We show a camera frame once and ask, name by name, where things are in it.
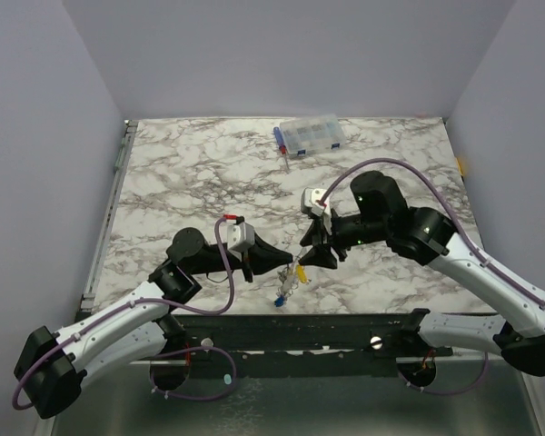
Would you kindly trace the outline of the yellow key tag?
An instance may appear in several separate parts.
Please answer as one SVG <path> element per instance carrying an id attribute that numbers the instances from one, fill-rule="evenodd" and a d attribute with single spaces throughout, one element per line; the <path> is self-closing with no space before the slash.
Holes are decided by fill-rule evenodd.
<path id="1" fill-rule="evenodd" d="M 300 283 L 307 283 L 308 282 L 306 272 L 305 272 L 304 267 L 302 265 L 297 265 L 296 266 L 295 273 L 296 273 L 296 276 L 297 276 Z"/>

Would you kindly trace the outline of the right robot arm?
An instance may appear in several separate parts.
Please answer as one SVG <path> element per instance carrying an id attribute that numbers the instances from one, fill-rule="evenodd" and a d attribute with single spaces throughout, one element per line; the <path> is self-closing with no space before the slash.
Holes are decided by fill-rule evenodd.
<path id="1" fill-rule="evenodd" d="M 399 333 L 401 348 L 419 355 L 430 346 L 499 355 L 515 369 L 545 376 L 545 291 L 490 258 L 450 217 L 410 207 L 398 184 L 378 171 L 350 183 L 359 212 L 340 216 L 322 188 L 302 192 L 301 211 L 312 221 L 300 241 L 301 265 L 336 269 L 354 246 L 384 242 L 400 257 L 441 273 L 495 310 L 463 315 L 416 310 Z"/>

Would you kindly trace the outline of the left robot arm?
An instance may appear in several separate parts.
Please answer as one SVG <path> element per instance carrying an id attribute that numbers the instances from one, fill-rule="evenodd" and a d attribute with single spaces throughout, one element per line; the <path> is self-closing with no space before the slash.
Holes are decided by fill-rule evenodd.
<path id="1" fill-rule="evenodd" d="M 233 223 L 215 244 L 193 227 L 180 230 L 165 260 L 127 296 L 55 332 L 42 326 L 29 334 L 14 369 L 13 408 L 33 408 L 41 418 L 51 418 L 72 404 L 83 386 L 114 366 L 156 354 L 173 358 L 183 345 L 182 335 L 174 330 L 173 310 L 221 315 L 233 305 L 233 272 L 242 272 L 249 282 L 292 260 L 243 221 Z M 190 301 L 202 289 L 195 275 L 220 272 L 226 273 L 230 286 L 224 307 L 193 307 Z"/>

